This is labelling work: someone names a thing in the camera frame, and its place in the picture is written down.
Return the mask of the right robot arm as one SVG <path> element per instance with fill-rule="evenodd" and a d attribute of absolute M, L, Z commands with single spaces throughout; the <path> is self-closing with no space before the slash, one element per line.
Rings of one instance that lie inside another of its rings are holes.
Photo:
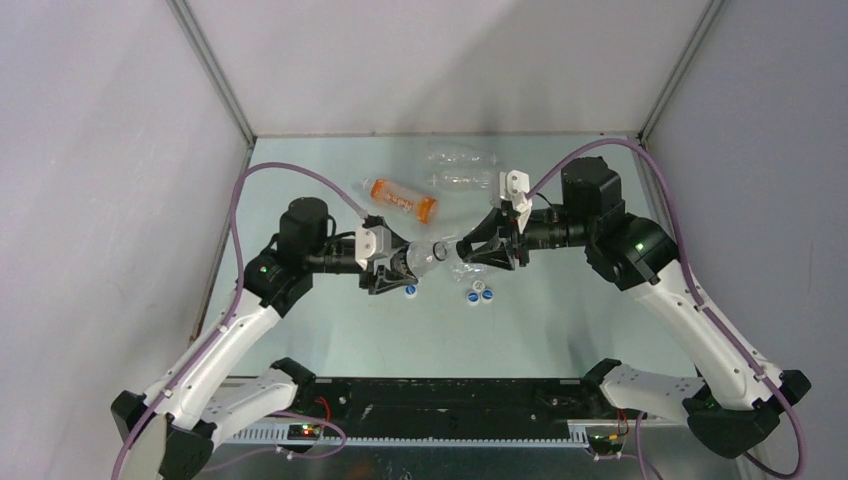
<path fill-rule="evenodd" d="M 766 440 L 788 407 L 810 390 L 798 370 L 768 361 L 684 270 L 678 245 L 651 219 L 629 213 L 622 182 L 600 157 L 560 172 L 562 200 L 534 209 L 528 177 L 500 177 L 493 209 L 457 245 L 466 263 L 513 270 L 534 250 L 583 250 L 592 270 L 651 311 L 692 361 L 692 377 L 635 369 L 607 359 L 587 375 L 585 411 L 606 418 L 636 410 L 685 425 L 713 453 L 734 459 Z"/>

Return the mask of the black bottle cap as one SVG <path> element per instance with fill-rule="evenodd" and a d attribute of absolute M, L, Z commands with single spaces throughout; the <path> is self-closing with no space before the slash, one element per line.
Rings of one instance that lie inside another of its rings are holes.
<path fill-rule="evenodd" d="M 449 246 L 444 241 L 438 241 L 433 243 L 433 255 L 434 258 L 439 261 L 445 261 L 449 256 Z"/>

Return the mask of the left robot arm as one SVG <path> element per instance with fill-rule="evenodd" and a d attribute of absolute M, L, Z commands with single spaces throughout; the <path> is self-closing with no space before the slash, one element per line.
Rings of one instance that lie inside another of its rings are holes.
<path fill-rule="evenodd" d="M 291 358 L 224 396 L 217 391 L 233 368 L 314 285 L 317 274 L 353 274 L 370 295 L 415 285 L 431 257 L 423 243 L 365 215 L 351 236 L 331 229 L 318 198 L 293 200 L 276 234 L 250 261 L 239 259 L 230 306 L 143 393 L 121 392 L 111 411 L 124 444 L 115 479 L 192 479 L 226 440 L 260 419 L 304 416 L 316 403 L 315 375 Z"/>

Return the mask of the small clear bottle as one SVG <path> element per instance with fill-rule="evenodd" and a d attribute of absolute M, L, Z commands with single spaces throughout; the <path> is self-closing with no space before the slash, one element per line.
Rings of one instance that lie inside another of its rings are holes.
<path fill-rule="evenodd" d="M 432 271 L 443 262 L 439 262 L 433 255 L 433 243 L 425 241 L 412 242 L 406 257 L 406 266 L 410 274 L 421 278 Z"/>

